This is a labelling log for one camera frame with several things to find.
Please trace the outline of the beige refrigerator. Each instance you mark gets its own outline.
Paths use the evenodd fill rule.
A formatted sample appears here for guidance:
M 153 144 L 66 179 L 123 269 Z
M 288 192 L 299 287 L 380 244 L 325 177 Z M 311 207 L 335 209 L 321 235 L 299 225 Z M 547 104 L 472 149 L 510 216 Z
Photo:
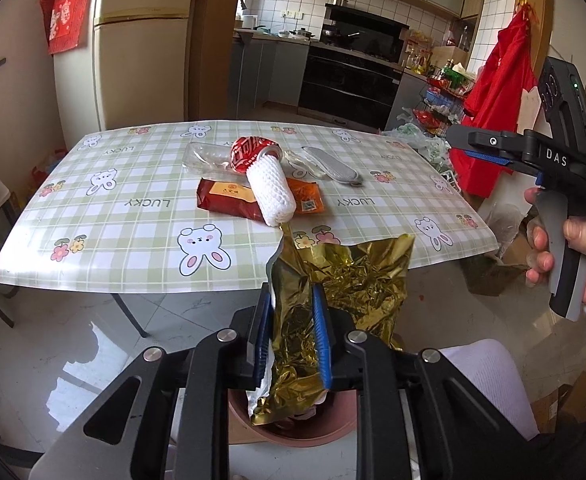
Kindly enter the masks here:
M 64 142 L 186 115 L 191 0 L 88 0 L 77 47 L 54 55 Z

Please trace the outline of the green plaid bunny tablecloth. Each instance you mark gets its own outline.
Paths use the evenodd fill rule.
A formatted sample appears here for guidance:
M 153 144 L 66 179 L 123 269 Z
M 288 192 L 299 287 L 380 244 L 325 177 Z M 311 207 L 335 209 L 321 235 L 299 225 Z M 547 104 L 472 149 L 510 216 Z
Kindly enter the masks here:
M 403 142 L 286 122 L 205 120 L 88 134 L 35 193 L 0 251 L 0 282 L 67 292 L 210 292 L 258 287 L 282 232 L 197 206 L 189 142 L 261 136 L 282 151 L 320 148 L 363 184 L 319 185 L 325 211 L 300 214 L 299 248 L 415 237 L 415 268 L 492 252 L 497 240 L 461 195 Z

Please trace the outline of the white foam fruit net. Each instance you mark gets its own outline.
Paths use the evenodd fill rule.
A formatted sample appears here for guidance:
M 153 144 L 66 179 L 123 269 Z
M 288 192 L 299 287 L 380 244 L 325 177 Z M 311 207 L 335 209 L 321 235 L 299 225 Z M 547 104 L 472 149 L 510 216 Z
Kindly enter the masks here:
M 247 168 L 246 179 L 267 226 L 276 228 L 293 218 L 295 199 L 276 156 L 264 155 L 256 159 Z

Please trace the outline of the white plastic bags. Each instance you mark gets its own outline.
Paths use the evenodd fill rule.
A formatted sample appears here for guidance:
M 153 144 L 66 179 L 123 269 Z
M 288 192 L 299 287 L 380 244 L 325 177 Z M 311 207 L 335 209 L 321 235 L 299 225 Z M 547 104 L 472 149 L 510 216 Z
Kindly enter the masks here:
M 432 136 L 412 122 L 407 122 L 407 124 L 392 130 L 382 131 L 381 135 L 407 144 L 438 172 L 452 169 L 449 143 L 441 136 Z

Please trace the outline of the dark red snack packet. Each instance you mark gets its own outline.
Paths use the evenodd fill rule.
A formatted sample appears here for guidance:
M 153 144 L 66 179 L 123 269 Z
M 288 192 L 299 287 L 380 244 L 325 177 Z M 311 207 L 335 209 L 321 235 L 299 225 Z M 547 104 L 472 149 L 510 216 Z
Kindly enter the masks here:
M 197 206 L 219 214 L 264 222 L 252 190 L 239 183 L 201 179 L 197 186 Z

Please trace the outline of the cardboard box on floor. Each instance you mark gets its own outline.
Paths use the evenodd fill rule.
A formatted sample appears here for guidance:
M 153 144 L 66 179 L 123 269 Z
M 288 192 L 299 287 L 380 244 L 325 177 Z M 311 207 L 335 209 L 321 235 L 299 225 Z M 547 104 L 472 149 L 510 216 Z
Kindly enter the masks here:
M 563 384 L 532 402 L 532 412 L 542 434 L 586 422 L 586 370 L 571 384 Z

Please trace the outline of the brown round trash bin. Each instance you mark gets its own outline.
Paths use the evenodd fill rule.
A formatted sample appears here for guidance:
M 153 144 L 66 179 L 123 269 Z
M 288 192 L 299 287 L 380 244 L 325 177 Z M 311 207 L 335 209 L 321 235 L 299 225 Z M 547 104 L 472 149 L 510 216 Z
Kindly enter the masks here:
M 247 416 L 243 390 L 228 391 L 229 443 L 270 442 L 289 448 L 313 448 L 343 438 L 357 428 L 357 393 L 329 393 L 325 402 L 305 415 L 254 426 Z

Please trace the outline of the red patterned wrapper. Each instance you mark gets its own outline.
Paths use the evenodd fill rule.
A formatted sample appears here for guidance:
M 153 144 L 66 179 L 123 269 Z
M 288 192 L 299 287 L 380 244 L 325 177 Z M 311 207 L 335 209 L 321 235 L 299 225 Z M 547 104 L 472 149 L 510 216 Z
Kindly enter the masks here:
M 275 141 L 261 136 L 241 136 L 231 145 L 229 167 L 238 174 L 245 174 L 254 162 L 265 156 L 281 158 L 281 148 Z

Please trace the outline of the red hanging cloth decoration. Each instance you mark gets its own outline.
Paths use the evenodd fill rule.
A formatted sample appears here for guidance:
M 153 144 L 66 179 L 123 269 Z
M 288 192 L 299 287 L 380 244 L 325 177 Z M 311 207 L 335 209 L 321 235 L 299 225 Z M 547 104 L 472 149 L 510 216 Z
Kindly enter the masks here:
M 89 0 L 39 0 L 50 55 L 75 49 Z

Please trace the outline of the clear plastic tray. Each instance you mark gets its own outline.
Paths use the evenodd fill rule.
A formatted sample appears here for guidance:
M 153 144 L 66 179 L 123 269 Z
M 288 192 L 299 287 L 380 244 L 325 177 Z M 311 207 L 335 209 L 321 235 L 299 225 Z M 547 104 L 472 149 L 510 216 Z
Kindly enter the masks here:
M 189 142 L 182 156 L 182 166 L 192 172 L 230 172 L 229 145 Z

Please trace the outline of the orange snack packet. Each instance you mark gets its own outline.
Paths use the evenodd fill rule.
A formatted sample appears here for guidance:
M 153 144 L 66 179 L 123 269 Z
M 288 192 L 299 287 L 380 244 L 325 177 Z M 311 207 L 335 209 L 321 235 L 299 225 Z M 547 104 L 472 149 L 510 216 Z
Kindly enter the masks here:
M 316 182 L 287 178 L 287 185 L 295 200 L 295 214 L 322 214 L 325 211 L 320 188 Z

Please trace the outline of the black oven stove unit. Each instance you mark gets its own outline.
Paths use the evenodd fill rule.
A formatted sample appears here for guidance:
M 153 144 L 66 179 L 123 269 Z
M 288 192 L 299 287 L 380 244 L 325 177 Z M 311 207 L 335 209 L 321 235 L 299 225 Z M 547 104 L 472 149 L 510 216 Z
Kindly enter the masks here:
M 334 125 L 384 129 L 408 32 L 400 21 L 327 3 L 320 37 L 309 46 L 299 108 Z

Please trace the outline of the red hanging apron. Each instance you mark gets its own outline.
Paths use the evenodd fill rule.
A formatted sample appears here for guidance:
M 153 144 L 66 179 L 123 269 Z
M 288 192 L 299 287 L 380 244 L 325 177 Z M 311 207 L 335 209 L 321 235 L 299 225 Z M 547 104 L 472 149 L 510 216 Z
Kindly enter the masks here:
M 497 44 L 464 101 L 464 126 L 494 131 L 517 130 L 522 94 L 537 87 L 530 62 L 530 21 L 535 18 L 526 3 L 517 10 L 506 28 L 499 30 Z M 468 156 L 452 148 L 449 157 L 463 192 L 482 198 L 490 196 L 500 174 L 511 170 Z

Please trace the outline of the gold foil bag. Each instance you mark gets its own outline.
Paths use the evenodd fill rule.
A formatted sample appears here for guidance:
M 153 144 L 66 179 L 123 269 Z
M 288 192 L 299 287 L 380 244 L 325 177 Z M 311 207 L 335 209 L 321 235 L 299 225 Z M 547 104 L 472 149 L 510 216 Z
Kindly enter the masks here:
M 259 386 L 246 393 L 252 425 L 305 414 L 325 400 L 333 386 L 332 309 L 346 313 L 357 330 L 395 346 L 414 244 L 412 234 L 401 234 L 351 246 L 299 248 L 290 227 L 282 227 L 267 263 L 272 321 L 265 372 Z

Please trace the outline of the grey kitchen counter cabinets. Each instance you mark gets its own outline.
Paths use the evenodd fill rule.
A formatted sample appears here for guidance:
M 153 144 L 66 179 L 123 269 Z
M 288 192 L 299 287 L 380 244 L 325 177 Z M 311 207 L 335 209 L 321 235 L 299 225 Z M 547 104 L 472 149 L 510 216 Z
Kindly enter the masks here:
M 309 42 L 236 28 L 230 58 L 227 117 L 244 119 L 265 106 L 296 112 Z

